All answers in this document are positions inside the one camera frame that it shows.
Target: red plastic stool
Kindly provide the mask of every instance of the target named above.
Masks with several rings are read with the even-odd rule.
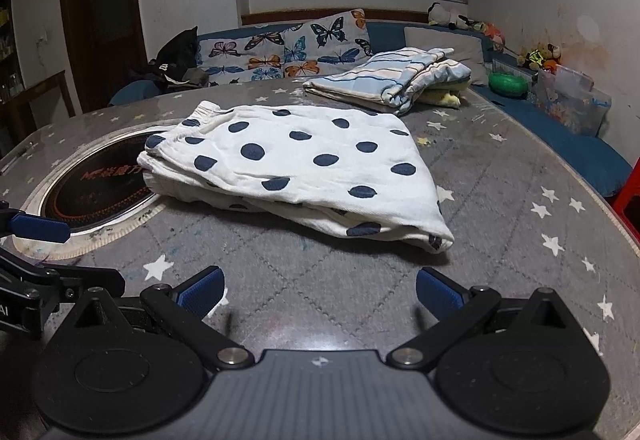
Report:
[[[640,160],[613,202],[613,210],[640,242]]]

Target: white logo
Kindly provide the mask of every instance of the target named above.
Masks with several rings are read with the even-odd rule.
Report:
[[[317,366],[318,368],[322,368],[323,366],[326,366],[329,362],[331,362],[329,359],[325,358],[325,357],[316,357],[315,359],[313,359],[311,361],[311,363],[314,366]]]

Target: black glass plate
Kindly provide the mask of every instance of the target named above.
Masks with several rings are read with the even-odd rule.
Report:
[[[152,192],[136,159],[157,131],[123,138],[73,166],[47,195],[42,216],[61,220],[71,232],[114,220],[147,200]]]

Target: striped towel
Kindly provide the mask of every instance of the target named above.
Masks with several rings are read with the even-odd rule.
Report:
[[[446,58],[453,52],[453,48],[382,52],[348,72],[310,79],[303,87],[312,94],[401,115],[425,88],[447,88],[469,80],[469,68]]]

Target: brown wooden door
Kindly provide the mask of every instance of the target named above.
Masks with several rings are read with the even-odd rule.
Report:
[[[82,110],[108,105],[146,62],[138,0],[60,0],[66,47]]]

